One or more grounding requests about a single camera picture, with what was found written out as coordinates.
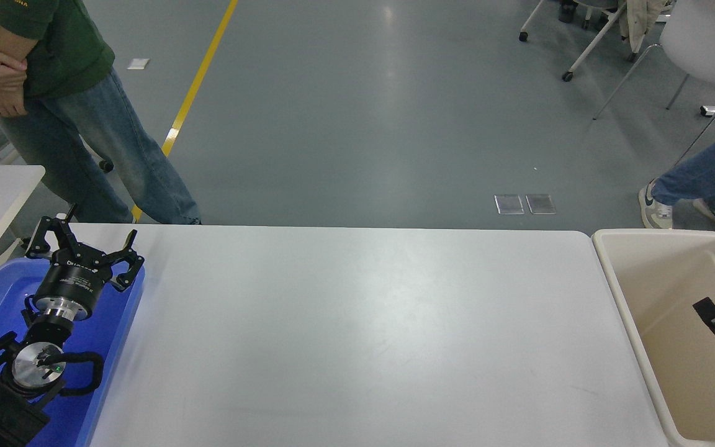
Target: white chair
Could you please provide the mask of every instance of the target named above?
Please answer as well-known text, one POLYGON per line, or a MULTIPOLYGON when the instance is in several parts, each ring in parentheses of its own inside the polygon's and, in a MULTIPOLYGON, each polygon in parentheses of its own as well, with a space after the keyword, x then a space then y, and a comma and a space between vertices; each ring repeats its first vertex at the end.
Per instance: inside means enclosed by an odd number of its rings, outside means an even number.
MULTIPOLYGON (((653 43, 653 45, 644 50, 642 56, 633 64, 633 67, 619 82, 612 94, 608 96, 608 99, 598 110, 598 113, 594 115, 593 119, 598 119, 598 116, 614 97, 614 94, 618 92, 619 87, 636 70, 636 67, 644 60, 650 49, 655 47, 662 48, 672 63, 686 71, 686 76, 683 78, 680 87, 678 87, 678 91, 672 96, 672 100, 667 105, 667 110, 672 107, 689 76, 715 84, 715 0, 680 0, 676 2, 669 22, 664 25, 660 42, 653 43)), ((703 136, 714 120, 715 113, 678 161, 689 153, 693 145, 703 136)))
MULTIPOLYGON (((603 29, 601 29, 598 33, 598 35, 595 36, 595 38, 590 42, 590 44, 587 46, 587 48, 584 50, 583 53, 581 53, 581 56, 578 57, 578 59, 573 62, 573 65, 570 66, 570 68, 565 71, 564 74, 562 74, 562 80, 565 82, 570 82, 570 80, 573 80, 573 73, 574 71, 578 68, 579 65, 581 65, 584 62, 584 59, 587 59, 588 54, 592 53, 592 50, 598 46, 598 42, 605 36, 606 33, 611 29, 612 25, 616 22, 616 20, 619 18, 620 14, 623 14, 625 11, 625 6, 626 3, 622 2, 621 5, 619 5, 619 8, 616 12, 610 12, 608 9, 614 9, 618 7, 618 0, 575 0, 576 3, 579 3, 579 5, 584 5, 587 7, 587 16, 584 18, 584 23, 582 23, 582 28, 587 29, 588 28, 588 23, 590 23, 590 17, 592 16, 592 11, 593 9, 599 9, 602 14, 605 14, 608 16, 608 23, 603 26, 603 29)), ((518 40, 520 42, 527 42, 528 41, 528 24, 531 22, 531 19, 534 18, 534 15, 537 14, 537 11, 539 11, 539 8, 542 6, 542 4, 545 3, 545 0, 539 0, 539 3, 537 3, 537 6, 534 8, 533 11, 531 11, 531 15, 528 16, 528 19, 526 19, 526 22, 523 23, 523 27, 520 28, 520 34, 518 36, 518 40)))

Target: yellow floor line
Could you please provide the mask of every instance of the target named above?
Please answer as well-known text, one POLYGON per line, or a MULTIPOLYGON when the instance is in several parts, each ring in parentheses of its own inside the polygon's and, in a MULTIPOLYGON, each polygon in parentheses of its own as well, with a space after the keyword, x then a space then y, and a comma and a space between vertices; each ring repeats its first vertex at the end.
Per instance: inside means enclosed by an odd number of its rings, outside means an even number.
MULTIPOLYGON (((213 60, 214 54, 217 52, 219 42, 222 39, 222 34, 225 33, 225 29, 228 27, 228 22, 230 22, 230 17, 233 15, 233 10, 236 9, 236 3, 239 3, 238 0, 230 0, 228 9, 225 11, 222 21, 219 22, 219 27, 217 28, 214 37, 211 39, 209 48, 206 51, 206 56, 204 56, 204 60, 200 63, 198 73, 195 74, 195 79, 192 80, 192 85, 190 86, 189 91, 187 91, 187 96, 181 104, 181 109, 179 109, 178 114, 176 114, 173 126, 167 133, 167 138, 165 138, 164 144, 161 146, 161 151, 164 152, 165 156, 170 155, 170 151, 173 150, 173 145, 176 144, 176 137, 178 137, 178 133, 181 132, 181 127, 187 119, 187 114, 189 113, 189 109, 192 107, 192 103, 195 102, 195 97, 198 94, 200 85, 204 82, 204 77, 206 77, 206 72, 208 71, 209 65, 211 65, 211 60, 213 60)), ((131 213, 134 215, 134 219, 136 221, 139 221, 142 217, 142 210, 136 205, 131 209, 131 213)))

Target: blue plastic tray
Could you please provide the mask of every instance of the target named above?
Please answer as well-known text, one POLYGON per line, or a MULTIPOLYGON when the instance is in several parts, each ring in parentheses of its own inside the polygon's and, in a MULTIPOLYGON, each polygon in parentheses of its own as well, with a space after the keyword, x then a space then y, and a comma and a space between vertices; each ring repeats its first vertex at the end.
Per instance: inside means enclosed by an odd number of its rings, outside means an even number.
MULTIPOLYGON (((46 260, 11 260, 0 267, 0 336, 15 331, 20 341, 26 334, 24 318, 20 314, 24 308, 26 295, 34 294, 48 271, 46 260)), ((125 264, 115 266, 114 271, 122 273, 125 264)), ((93 316, 74 324, 71 338, 63 346, 66 353, 96 351, 104 358, 104 374, 94 393, 85 396, 57 396, 46 405, 45 413, 51 421, 40 431, 29 445, 51 447, 86 447, 90 443, 93 429, 101 413, 103 400, 107 395, 112 371, 122 350, 128 328, 137 311, 145 278, 142 269, 133 285, 125 292, 117 292, 107 284, 94 309, 93 316)), ((83 387, 90 382, 91 370, 87 364, 71 364, 63 378, 68 387, 83 387)))

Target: green shirt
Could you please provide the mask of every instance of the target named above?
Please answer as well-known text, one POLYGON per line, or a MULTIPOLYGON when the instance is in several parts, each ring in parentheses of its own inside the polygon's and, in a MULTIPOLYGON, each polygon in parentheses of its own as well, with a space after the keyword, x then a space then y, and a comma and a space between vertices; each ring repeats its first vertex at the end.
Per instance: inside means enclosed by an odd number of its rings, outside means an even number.
POLYGON ((0 26, 38 40, 26 57, 26 98, 81 93, 112 69, 114 53, 82 0, 0 0, 0 26))

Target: beige plastic bin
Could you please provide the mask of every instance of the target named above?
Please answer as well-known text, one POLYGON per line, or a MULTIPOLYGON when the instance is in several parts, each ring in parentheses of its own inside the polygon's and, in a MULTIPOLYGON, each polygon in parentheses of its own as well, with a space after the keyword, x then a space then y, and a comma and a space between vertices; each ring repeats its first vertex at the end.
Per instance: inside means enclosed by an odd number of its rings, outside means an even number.
POLYGON ((592 240, 670 443, 715 445, 715 336, 692 308, 715 302, 715 232, 601 230, 592 240))

